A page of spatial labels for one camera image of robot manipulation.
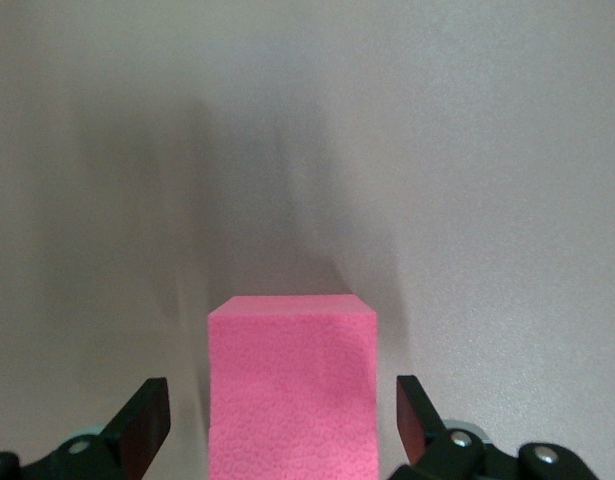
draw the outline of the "silver screw head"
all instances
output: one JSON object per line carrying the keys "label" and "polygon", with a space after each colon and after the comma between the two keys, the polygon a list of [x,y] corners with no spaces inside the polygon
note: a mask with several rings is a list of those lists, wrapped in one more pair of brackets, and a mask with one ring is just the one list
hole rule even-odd
{"label": "silver screw head", "polygon": [[465,448],[471,445],[471,438],[465,432],[454,432],[451,434],[451,440],[459,447]]}
{"label": "silver screw head", "polygon": [[76,455],[84,450],[89,448],[89,442],[87,440],[78,440],[70,445],[69,450],[67,450],[72,455]]}
{"label": "silver screw head", "polygon": [[545,463],[552,464],[558,461],[558,454],[545,445],[539,445],[534,448],[534,453],[541,461]]}

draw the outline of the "pink foam block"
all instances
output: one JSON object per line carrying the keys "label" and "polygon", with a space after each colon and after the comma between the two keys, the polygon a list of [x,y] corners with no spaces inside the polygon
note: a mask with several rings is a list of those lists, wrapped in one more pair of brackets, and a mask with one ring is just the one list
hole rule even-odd
{"label": "pink foam block", "polygon": [[376,480],[376,330],[355,295],[212,312],[210,480]]}

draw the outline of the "bolt head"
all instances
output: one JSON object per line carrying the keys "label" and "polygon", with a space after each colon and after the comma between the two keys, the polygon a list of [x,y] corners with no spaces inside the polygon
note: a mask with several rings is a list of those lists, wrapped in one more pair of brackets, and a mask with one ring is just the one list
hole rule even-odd
{"label": "bolt head", "polygon": [[558,461],[558,454],[546,445],[537,446],[534,449],[534,453],[542,462],[553,464]]}
{"label": "bolt head", "polygon": [[461,448],[466,448],[471,445],[471,437],[461,431],[456,431],[451,434],[451,440]]}
{"label": "bolt head", "polygon": [[72,455],[76,455],[77,453],[87,450],[88,448],[89,448],[89,442],[87,440],[78,440],[72,443],[69,446],[69,450],[67,451],[71,453]]}

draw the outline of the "gray backdrop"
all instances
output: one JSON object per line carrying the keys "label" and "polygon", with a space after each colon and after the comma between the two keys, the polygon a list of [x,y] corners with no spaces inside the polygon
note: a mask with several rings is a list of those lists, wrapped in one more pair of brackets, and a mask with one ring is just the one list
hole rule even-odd
{"label": "gray backdrop", "polygon": [[0,449],[167,375],[204,478],[206,314],[351,291],[395,376],[615,479],[615,1],[0,1]]}

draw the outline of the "pink sponge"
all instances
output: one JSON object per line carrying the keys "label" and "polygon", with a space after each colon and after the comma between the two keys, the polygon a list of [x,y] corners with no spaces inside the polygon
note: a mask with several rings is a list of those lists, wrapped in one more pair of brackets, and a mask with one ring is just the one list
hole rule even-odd
{"label": "pink sponge", "polygon": [[212,312],[210,480],[376,480],[376,330],[355,295]]}

